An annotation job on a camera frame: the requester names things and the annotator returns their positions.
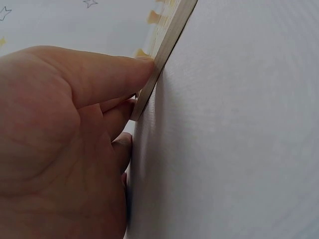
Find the star pattern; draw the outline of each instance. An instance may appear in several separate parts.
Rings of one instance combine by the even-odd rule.
[[[1,48],[3,45],[5,45],[5,44],[6,44],[6,41],[5,41],[4,37],[3,37],[3,38],[0,39],[0,48]]]
[[[0,21],[3,21],[5,19],[5,16],[7,16],[11,11],[11,9],[6,9],[6,6],[2,8],[2,10],[0,11]]]
[[[83,2],[86,3],[87,8],[89,8],[92,5],[98,4],[95,0],[84,0]]]

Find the white wall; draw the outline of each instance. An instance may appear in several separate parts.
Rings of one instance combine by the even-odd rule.
[[[319,1],[199,0],[134,142],[129,239],[318,239]]]

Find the wooden edge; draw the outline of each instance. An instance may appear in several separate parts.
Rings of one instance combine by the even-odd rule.
[[[139,97],[137,98],[136,105],[133,109],[131,120],[138,121],[143,114],[160,74],[172,53],[179,36],[185,28],[196,3],[197,0],[182,0],[179,3],[176,13],[166,31],[164,39],[154,59],[155,69],[145,87],[139,92]]]

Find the fingernail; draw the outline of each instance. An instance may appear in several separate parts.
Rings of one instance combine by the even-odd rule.
[[[137,56],[135,59],[138,59],[141,61],[153,61],[153,59],[149,56]]]

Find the skin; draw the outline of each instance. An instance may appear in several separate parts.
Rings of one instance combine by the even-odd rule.
[[[57,47],[0,58],[0,233],[11,239],[122,239],[122,133],[154,69]]]

